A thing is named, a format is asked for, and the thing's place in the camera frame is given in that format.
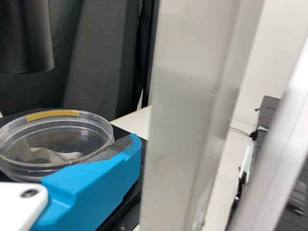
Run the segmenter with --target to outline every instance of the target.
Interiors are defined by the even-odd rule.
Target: yellow label
[[[79,116],[79,111],[75,110],[51,110],[45,112],[33,113],[27,116],[27,121],[30,122],[32,120],[41,119],[50,116]]]

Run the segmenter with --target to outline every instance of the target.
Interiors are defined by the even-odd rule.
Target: screw
[[[125,230],[126,230],[126,225],[125,225],[125,224],[121,224],[121,225],[119,226],[119,229],[120,229],[121,231],[125,231]]]
[[[23,198],[29,198],[34,195],[38,194],[38,190],[36,189],[28,189],[27,191],[24,191],[20,196]]]

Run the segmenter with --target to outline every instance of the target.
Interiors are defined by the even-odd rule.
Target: clear plastic petri dish
[[[114,142],[111,124],[78,110],[29,114],[0,129],[0,170],[14,181],[40,182]]]

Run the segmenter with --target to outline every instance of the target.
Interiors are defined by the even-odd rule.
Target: white cable
[[[237,133],[239,133],[239,134],[242,134],[242,135],[244,135],[244,136],[250,136],[249,133],[247,133],[247,132],[245,132],[245,131],[242,131],[242,130],[239,130],[239,129],[234,128],[234,127],[229,127],[229,130],[235,131],[235,132],[237,132]]]

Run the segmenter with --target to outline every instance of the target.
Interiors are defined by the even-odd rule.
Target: black cylinder
[[[48,0],[0,0],[0,72],[53,67]]]

